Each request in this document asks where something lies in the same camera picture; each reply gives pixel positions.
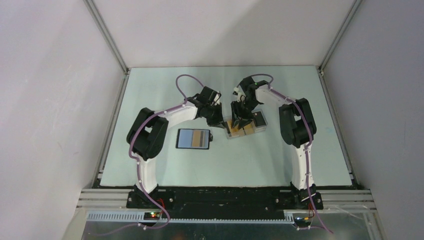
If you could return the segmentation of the clear plastic card tray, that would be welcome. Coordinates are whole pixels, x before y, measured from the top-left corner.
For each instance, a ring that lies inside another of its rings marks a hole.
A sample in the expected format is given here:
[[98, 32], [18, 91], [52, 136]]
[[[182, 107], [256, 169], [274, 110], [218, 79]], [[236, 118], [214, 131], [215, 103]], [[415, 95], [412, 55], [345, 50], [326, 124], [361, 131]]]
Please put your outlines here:
[[266, 130], [268, 122], [266, 120], [264, 112], [261, 109], [257, 109], [254, 110], [252, 113], [252, 122], [240, 129], [231, 128], [232, 118], [230, 116], [223, 118], [225, 134], [229, 140], [257, 134]]

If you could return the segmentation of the black card holder wallet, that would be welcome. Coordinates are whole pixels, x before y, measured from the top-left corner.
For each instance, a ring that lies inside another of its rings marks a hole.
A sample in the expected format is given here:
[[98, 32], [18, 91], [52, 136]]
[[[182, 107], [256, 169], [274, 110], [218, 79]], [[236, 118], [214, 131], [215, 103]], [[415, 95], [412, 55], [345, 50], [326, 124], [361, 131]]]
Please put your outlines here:
[[214, 137], [209, 129], [180, 128], [177, 131], [177, 149], [208, 150]]

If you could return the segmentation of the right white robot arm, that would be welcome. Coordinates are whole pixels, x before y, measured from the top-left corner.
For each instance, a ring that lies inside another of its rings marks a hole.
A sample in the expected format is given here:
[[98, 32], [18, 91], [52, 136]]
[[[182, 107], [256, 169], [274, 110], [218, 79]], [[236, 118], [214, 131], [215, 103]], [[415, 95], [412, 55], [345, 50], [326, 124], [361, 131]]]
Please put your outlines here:
[[317, 126], [305, 98], [295, 99], [273, 89], [266, 80], [255, 81], [248, 76], [233, 89], [236, 98], [231, 102], [231, 127], [241, 129], [254, 120], [253, 110], [258, 105], [274, 105], [278, 110], [279, 128], [283, 141], [293, 147], [291, 184], [298, 190], [291, 194], [291, 204], [304, 209], [311, 202], [310, 190], [314, 184], [311, 170], [311, 146]]

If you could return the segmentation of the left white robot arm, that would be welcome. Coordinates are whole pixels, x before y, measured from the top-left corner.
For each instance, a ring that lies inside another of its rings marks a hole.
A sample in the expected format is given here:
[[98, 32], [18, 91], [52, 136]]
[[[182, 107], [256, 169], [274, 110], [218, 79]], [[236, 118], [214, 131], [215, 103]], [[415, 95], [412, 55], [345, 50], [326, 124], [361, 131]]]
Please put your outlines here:
[[204, 118], [209, 127], [224, 128], [222, 94], [210, 87], [184, 98], [183, 102], [162, 111], [142, 108], [132, 124], [126, 141], [128, 155], [136, 162], [135, 186], [142, 191], [138, 201], [145, 208], [153, 208], [158, 202], [156, 157], [161, 152], [169, 128], [181, 123]]

